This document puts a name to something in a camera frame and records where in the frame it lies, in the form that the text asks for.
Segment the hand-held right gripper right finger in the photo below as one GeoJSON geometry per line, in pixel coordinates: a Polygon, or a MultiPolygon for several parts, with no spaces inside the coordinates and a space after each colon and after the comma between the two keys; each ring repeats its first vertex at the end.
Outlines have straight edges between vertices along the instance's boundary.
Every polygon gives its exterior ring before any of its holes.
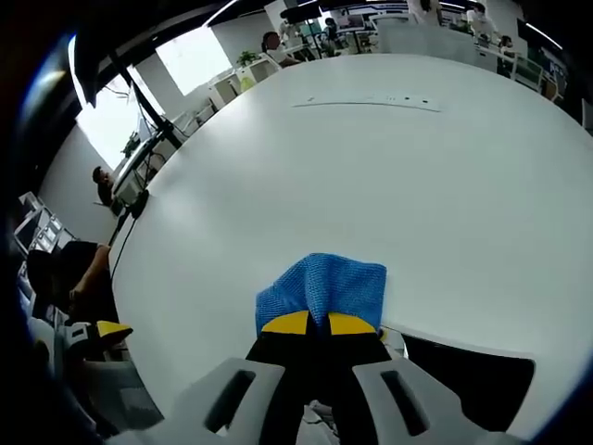
{"type": "Polygon", "coordinates": [[[332,312],[329,386],[343,444],[509,444],[463,412],[460,398],[413,362],[389,356],[373,327],[332,312]]]}

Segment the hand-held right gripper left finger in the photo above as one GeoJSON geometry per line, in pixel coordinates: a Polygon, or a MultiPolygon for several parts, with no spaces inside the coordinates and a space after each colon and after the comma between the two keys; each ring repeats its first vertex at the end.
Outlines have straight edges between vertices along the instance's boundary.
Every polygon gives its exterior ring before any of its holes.
{"type": "Polygon", "coordinates": [[[166,419],[168,444],[296,444],[308,373],[297,357],[312,340],[308,311],[266,323],[244,359],[187,388],[166,419]]]}

